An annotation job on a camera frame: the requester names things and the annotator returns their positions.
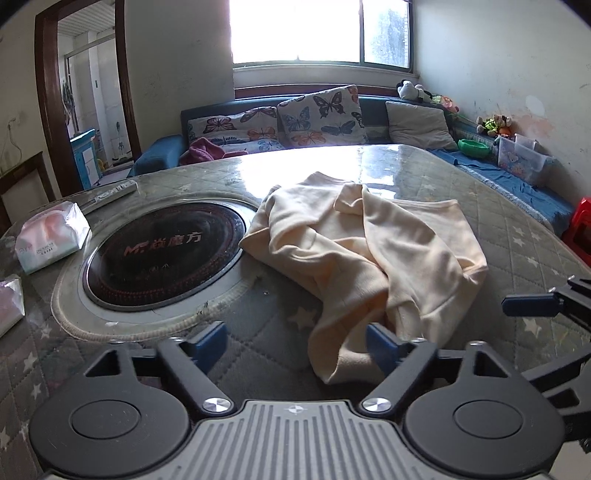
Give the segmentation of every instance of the blue sheet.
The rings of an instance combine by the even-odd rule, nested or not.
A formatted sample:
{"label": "blue sheet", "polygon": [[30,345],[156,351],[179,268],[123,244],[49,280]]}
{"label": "blue sheet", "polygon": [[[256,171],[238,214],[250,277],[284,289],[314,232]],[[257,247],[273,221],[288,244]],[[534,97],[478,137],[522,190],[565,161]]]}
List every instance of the blue sheet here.
{"label": "blue sheet", "polygon": [[463,166],[482,175],[513,194],[526,205],[542,214],[552,225],[554,233],[561,236],[569,227],[574,207],[548,188],[534,188],[523,180],[492,163],[475,160],[462,152],[429,150],[432,154],[454,166]]}

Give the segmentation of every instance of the doorway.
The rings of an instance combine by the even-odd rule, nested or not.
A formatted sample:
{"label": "doorway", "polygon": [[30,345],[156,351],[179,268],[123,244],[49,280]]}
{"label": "doorway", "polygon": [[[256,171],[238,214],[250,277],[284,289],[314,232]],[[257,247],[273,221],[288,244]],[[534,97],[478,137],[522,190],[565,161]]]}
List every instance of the doorway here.
{"label": "doorway", "polygon": [[61,0],[35,19],[41,120],[62,195],[124,178],[140,155],[124,0]]}

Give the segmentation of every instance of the white remote control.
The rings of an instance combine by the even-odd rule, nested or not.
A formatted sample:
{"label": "white remote control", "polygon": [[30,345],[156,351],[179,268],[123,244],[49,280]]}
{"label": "white remote control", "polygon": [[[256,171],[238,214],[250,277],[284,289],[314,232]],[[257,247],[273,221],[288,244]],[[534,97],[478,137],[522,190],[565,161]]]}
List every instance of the white remote control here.
{"label": "white remote control", "polygon": [[86,202],[80,207],[82,213],[87,215],[90,212],[94,212],[97,208],[100,208],[113,200],[121,198],[122,196],[128,195],[133,192],[137,192],[138,184],[135,180],[128,180],[125,183],[120,183],[114,189],[107,190],[94,197],[91,201]]}

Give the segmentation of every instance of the blue sofa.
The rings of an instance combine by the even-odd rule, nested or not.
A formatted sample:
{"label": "blue sofa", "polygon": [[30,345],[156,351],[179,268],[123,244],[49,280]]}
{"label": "blue sofa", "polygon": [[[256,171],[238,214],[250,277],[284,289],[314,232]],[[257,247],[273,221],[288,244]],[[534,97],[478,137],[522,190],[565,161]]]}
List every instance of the blue sofa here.
{"label": "blue sofa", "polygon": [[[235,115],[259,106],[277,106],[278,103],[289,100],[294,96],[296,95],[233,100],[231,102],[217,103],[215,105],[200,106],[189,110],[183,110],[181,112],[182,135],[171,135],[170,137],[163,137],[156,140],[156,142],[154,142],[153,145],[150,146],[150,148],[147,149],[146,152],[144,152],[135,162],[128,177],[178,167],[180,156],[189,147],[189,138],[187,134],[187,124],[189,120],[213,115]],[[453,131],[453,118],[450,112],[439,105],[431,105],[427,103],[418,104],[393,97],[359,95],[359,104],[363,114],[363,122],[368,133],[369,143],[371,144],[390,143],[386,102],[412,103],[439,108],[445,114],[450,132]]]}

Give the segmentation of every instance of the blue cabinet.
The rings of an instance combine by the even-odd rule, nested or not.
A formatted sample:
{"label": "blue cabinet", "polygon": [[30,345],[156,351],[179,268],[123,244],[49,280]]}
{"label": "blue cabinet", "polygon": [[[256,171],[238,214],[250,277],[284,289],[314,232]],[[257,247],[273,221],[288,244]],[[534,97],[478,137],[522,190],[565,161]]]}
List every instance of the blue cabinet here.
{"label": "blue cabinet", "polygon": [[95,131],[88,130],[88,132],[70,139],[78,175],[85,190],[96,187],[98,181],[103,176],[96,160],[95,146],[92,142],[94,137]]}

